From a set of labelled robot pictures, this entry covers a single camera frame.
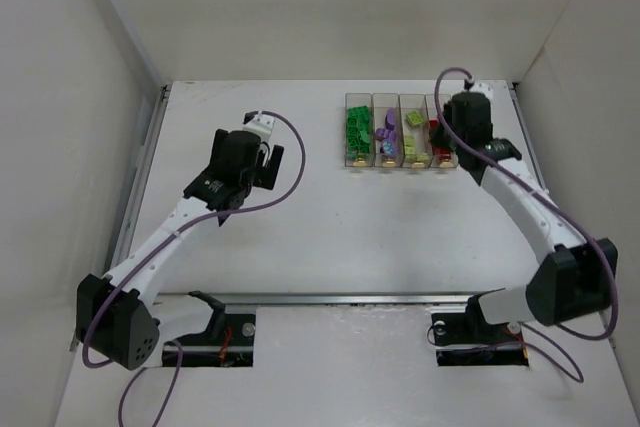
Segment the light green lego brick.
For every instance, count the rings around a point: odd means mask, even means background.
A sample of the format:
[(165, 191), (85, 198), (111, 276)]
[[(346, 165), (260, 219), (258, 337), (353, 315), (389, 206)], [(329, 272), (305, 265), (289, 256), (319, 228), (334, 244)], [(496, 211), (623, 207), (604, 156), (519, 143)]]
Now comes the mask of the light green lego brick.
[(418, 111), (410, 111), (405, 120), (411, 128), (418, 128), (424, 123), (424, 118)]

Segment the pale green lego brick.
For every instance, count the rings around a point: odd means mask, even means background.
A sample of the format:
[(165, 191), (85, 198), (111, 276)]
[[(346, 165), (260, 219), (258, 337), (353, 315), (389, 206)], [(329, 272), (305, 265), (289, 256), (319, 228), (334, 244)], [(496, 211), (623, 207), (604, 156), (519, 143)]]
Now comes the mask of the pale green lego brick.
[(404, 153), (406, 156), (414, 156), (415, 150), (415, 138), (413, 136), (406, 136), (403, 138)]

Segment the small purple lego brick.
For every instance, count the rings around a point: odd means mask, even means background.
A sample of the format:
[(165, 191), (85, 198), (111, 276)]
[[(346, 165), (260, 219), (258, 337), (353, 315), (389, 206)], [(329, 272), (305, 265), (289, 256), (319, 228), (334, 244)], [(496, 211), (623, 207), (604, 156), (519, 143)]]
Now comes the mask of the small purple lego brick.
[(385, 125), (389, 130), (394, 130), (397, 125), (396, 110), (389, 108), (385, 114)]

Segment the purple flower lego piece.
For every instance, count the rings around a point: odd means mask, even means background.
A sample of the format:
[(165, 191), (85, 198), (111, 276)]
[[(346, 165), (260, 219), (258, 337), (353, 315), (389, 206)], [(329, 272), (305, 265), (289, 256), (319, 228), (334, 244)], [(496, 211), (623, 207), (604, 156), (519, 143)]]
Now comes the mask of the purple flower lego piece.
[(381, 142), (380, 153), (387, 158), (396, 158), (397, 149), (393, 141), (385, 139)]

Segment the purple rounded lego brick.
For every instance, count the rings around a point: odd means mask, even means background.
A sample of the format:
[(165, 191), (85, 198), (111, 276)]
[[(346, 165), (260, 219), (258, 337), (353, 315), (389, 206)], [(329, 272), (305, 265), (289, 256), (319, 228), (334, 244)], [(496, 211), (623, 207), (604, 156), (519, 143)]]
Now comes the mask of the purple rounded lego brick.
[(375, 135), (375, 139), (380, 142), (382, 142), (385, 139), (389, 139), (393, 142), (397, 140), (397, 133), (394, 130), (389, 130), (386, 128), (377, 128), (375, 130), (374, 135)]

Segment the long green lego brick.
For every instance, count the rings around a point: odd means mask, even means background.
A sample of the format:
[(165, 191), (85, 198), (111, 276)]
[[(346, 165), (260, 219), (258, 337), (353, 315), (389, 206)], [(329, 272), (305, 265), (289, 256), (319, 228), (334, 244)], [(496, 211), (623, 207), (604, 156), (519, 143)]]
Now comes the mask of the long green lego brick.
[(367, 126), (371, 121), (370, 107), (367, 105), (348, 107), (346, 117), (349, 125), (357, 125), (360, 128)]

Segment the green lego plate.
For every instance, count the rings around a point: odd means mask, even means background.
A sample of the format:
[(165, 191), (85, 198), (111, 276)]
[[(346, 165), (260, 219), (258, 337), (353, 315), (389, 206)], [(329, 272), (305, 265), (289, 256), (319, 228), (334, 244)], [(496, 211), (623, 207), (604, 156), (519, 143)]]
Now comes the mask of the green lego plate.
[(370, 134), (366, 127), (351, 125), (346, 128), (346, 153), (348, 157), (367, 156), (371, 153)]

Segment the red flower lego piece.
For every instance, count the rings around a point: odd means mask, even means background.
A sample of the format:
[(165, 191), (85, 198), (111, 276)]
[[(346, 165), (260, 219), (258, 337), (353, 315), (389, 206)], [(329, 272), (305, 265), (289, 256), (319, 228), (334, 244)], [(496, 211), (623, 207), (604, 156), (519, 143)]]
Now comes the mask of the red flower lego piece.
[(452, 153), (448, 149), (434, 147), (433, 153), (434, 156), (439, 158), (441, 162), (449, 161), (452, 158)]

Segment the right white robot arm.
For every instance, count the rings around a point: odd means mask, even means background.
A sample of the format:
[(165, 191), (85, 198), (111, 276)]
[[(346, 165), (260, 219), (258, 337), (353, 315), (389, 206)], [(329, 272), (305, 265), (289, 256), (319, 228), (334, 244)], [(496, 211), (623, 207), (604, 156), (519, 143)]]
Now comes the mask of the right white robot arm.
[(494, 136), (490, 98), (479, 91), (457, 93), (446, 102), (442, 118), (432, 131), (432, 145), (456, 154), (460, 166), (511, 218), (539, 264), (525, 285), (469, 300), (470, 324), (477, 329), (530, 321), (554, 326), (612, 310), (615, 245), (587, 239), (562, 217), (515, 145)]

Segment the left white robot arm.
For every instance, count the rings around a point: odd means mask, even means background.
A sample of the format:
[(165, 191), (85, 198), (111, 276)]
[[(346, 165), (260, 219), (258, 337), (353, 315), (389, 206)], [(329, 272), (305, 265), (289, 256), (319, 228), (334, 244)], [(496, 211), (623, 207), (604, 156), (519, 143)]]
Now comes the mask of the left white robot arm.
[(284, 154), (283, 146), (270, 143), (274, 124), (274, 117), (259, 115), (237, 130), (217, 130), (207, 166), (156, 231), (105, 274), (80, 282), (75, 337), (85, 367), (156, 366), (168, 343), (227, 333), (226, 307), (209, 294), (192, 290), (169, 303), (156, 299), (203, 236), (250, 213), (245, 201), (254, 189), (274, 188)]

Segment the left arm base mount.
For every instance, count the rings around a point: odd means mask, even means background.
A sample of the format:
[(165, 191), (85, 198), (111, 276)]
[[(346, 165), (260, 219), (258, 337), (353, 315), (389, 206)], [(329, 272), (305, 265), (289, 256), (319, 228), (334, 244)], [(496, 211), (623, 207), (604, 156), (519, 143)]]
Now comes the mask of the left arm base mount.
[(208, 293), (191, 291), (152, 308), (159, 339), (149, 364), (163, 367), (251, 367), (256, 310), (227, 308)]

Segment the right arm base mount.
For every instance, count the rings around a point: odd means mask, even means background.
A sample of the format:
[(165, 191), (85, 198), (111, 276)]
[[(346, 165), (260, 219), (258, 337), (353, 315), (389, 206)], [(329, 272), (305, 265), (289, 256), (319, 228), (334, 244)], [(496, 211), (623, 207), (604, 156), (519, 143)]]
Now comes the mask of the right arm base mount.
[(436, 348), (439, 367), (528, 367), (529, 359), (520, 331), (507, 323), (489, 324), (479, 303), (470, 297), (463, 310), (431, 313), (428, 342)]

